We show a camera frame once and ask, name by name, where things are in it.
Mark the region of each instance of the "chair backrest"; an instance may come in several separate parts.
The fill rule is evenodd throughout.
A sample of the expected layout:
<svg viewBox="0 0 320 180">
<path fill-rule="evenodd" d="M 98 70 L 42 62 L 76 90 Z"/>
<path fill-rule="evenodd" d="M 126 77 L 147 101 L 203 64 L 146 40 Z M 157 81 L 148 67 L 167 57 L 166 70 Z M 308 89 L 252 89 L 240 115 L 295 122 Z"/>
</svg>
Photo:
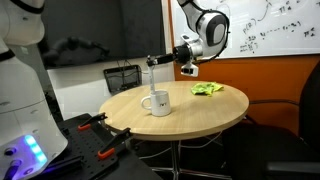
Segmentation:
<svg viewBox="0 0 320 180">
<path fill-rule="evenodd" d="M 320 61 L 303 87 L 299 106 L 300 137 L 320 153 Z"/>
<path fill-rule="evenodd" d="M 112 95 L 141 85 L 141 68 L 139 65 L 130 65 L 103 71 L 108 90 Z"/>
</svg>

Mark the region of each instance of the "blue light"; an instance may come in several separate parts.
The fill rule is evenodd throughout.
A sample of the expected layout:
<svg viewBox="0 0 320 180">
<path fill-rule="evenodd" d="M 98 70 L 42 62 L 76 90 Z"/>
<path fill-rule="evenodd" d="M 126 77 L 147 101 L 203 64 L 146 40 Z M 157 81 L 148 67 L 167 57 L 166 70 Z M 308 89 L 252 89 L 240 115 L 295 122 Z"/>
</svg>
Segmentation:
<svg viewBox="0 0 320 180">
<path fill-rule="evenodd" d="M 38 154 L 38 155 L 37 155 L 37 159 L 38 159 L 40 162 L 45 162 L 45 161 L 47 161 L 47 158 L 46 158 L 46 156 L 45 156 L 43 153 Z"/>
<path fill-rule="evenodd" d="M 26 135 L 24 138 L 27 141 L 29 146 L 37 143 L 36 140 L 30 135 Z"/>
<path fill-rule="evenodd" d="M 37 158 L 37 160 L 41 163 L 46 163 L 47 162 L 47 157 L 44 155 L 42 152 L 41 148 L 39 147 L 37 141 L 31 136 L 31 135 L 26 135 L 25 140 L 27 142 L 27 145 Z"/>
<path fill-rule="evenodd" d="M 37 154 L 37 153 L 39 153 L 39 152 L 42 152 L 41 149 L 40 149 L 40 147 L 39 147 L 38 145 L 33 146 L 33 147 L 31 148 L 31 150 L 32 150 L 32 152 L 33 152 L 34 154 Z"/>
</svg>

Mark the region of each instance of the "table leg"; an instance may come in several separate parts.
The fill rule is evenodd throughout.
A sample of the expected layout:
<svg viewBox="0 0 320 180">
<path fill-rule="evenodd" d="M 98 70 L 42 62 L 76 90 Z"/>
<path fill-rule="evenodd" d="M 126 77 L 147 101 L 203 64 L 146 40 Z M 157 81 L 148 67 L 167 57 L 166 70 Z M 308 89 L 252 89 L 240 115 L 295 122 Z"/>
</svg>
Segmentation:
<svg viewBox="0 0 320 180">
<path fill-rule="evenodd" d="M 173 173 L 173 180 L 179 179 L 179 174 L 189 174 L 194 176 L 202 176 L 202 177 L 209 177 L 209 178 L 216 178 L 216 179 L 225 179 L 225 180 L 232 180 L 230 176 L 221 175 L 221 174 L 212 174 L 212 173 L 205 173 L 187 169 L 180 168 L 180 141 L 171 141 L 171 157 L 172 157 L 172 168 L 160 168 L 160 167 L 153 167 L 153 171 L 169 171 Z"/>
<path fill-rule="evenodd" d="M 180 154 L 179 154 L 179 141 L 171 142 L 172 166 L 173 166 L 173 179 L 178 180 L 180 174 Z"/>
</svg>

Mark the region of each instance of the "white wall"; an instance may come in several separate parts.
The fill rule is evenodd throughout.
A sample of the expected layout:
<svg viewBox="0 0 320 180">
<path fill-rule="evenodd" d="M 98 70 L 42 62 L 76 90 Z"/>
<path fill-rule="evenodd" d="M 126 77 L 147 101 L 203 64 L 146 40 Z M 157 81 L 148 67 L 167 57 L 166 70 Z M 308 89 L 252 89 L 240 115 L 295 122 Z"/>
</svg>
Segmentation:
<svg viewBox="0 0 320 180">
<path fill-rule="evenodd" d="M 162 0 L 167 52 L 171 52 L 167 0 Z M 146 58 L 129 60 L 147 71 Z M 100 106 L 111 97 L 103 70 L 118 67 L 117 62 L 92 64 L 72 68 L 48 70 L 63 119 L 89 113 L 95 115 Z M 173 63 L 158 65 L 154 69 L 155 82 L 174 81 Z M 148 75 L 142 74 L 142 84 L 148 84 Z"/>
</svg>

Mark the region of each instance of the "black chair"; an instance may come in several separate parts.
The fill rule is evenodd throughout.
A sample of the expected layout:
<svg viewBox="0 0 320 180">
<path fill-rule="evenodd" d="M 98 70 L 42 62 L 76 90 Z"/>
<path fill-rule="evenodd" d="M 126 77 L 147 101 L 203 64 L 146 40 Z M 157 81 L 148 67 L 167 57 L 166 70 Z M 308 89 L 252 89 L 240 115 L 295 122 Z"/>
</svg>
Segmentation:
<svg viewBox="0 0 320 180">
<path fill-rule="evenodd" d="M 246 123 L 223 133 L 232 179 L 320 179 L 320 63 L 298 105 L 300 137 L 285 128 Z"/>
</svg>

